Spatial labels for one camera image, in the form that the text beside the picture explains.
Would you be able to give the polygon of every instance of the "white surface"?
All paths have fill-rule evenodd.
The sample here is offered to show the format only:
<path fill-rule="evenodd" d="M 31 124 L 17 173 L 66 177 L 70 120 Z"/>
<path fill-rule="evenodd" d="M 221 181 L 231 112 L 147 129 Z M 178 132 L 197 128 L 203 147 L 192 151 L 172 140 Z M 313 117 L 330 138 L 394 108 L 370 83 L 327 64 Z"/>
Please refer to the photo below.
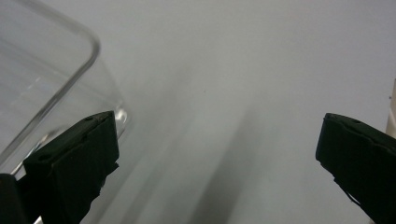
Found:
<path fill-rule="evenodd" d="M 396 2 L 43 2 L 100 36 L 133 109 L 102 223 L 368 222 L 315 150 L 326 112 L 385 130 Z"/>

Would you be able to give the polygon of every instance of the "clear plastic container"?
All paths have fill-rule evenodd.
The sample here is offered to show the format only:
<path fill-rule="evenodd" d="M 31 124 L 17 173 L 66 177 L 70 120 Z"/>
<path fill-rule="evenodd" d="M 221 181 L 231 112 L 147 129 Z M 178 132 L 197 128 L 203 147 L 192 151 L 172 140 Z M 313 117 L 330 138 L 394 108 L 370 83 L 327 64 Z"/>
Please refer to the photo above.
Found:
<path fill-rule="evenodd" d="M 114 110 L 122 134 L 128 110 L 95 35 L 36 1 L 0 1 L 0 21 L 1 173 L 95 113 Z"/>

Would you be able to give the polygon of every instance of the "transparent plastic bin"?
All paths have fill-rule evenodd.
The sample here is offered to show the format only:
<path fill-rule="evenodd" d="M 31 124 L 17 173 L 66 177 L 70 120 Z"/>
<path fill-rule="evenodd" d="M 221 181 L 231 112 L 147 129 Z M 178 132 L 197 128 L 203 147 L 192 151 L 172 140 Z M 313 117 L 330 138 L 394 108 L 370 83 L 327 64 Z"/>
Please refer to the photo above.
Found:
<path fill-rule="evenodd" d="M 0 172 L 89 115 L 128 109 L 99 58 L 96 36 L 36 1 L 0 1 Z"/>

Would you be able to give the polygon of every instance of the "black rubber pad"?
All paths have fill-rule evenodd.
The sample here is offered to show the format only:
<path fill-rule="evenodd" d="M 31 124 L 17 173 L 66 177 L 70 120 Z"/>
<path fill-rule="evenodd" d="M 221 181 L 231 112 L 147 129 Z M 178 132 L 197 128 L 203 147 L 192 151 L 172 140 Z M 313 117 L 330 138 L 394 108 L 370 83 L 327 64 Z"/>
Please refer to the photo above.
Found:
<path fill-rule="evenodd" d="M 376 223 L 396 223 L 396 140 L 358 120 L 324 118 L 316 158 Z"/>

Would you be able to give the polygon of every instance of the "white table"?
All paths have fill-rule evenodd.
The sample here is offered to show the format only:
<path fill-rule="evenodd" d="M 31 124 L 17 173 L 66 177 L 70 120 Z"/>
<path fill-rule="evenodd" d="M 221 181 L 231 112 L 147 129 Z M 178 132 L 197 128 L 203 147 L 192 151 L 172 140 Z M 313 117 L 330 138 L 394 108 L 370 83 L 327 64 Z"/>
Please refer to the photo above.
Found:
<path fill-rule="evenodd" d="M 87 220 L 368 223 L 315 150 L 326 112 L 385 131 L 395 1 L 43 2 L 99 35 L 133 112 Z"/>

